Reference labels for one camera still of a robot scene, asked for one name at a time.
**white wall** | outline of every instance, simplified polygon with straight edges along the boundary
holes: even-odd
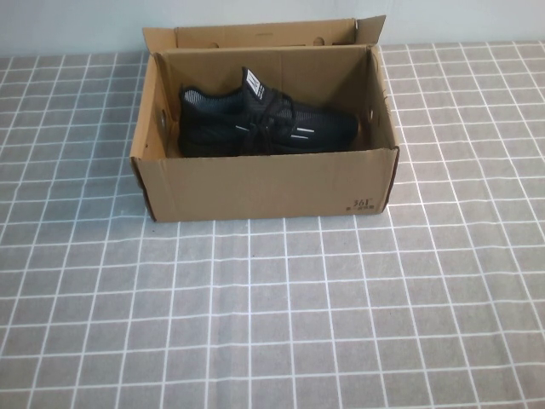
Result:
[[[0,0],[0,55],[143,49],[143,26],[379,14],[381,43],[545,39],[544,0]]]

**box lid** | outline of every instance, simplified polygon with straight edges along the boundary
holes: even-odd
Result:
[[[376,44],[385,15],[369,19],[302,21],[245,26],[144,28],[150,53],[166,49]]]

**cardboard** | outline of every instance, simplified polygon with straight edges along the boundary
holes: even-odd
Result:
[[[399,160],[373,46],[383,23],[384,16],[144,29],[152,55],[130,160],[152,217],[178,222],[382,212]],[[357,114],[361,132],[353,149],[183,158],[176,143],[180,87],[231,91],[241,84],[242,66],[296,101]]]

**sneaker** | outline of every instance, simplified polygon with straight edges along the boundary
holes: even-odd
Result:
[[[187,158],[348,150],[355,115],[294,102],[243,68],[243,84],[221,96],[181,89],[178,144]]]

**black shoelace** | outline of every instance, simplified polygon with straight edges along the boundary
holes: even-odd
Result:
[[[272,89],[272,92],[273,96],[263,113],[250,118],[250,132],[244,138],[241,149],[242,155],[260,153],[273,155],[273,136],[278,135],[282,128],[284,128],[282,133],[286,135],[291,134],[297,126],[293,99],[277,89]],[[287,101],[290,106],[291,118],[282,118],[279,116],[280,112],[285,108],[284,101]]]

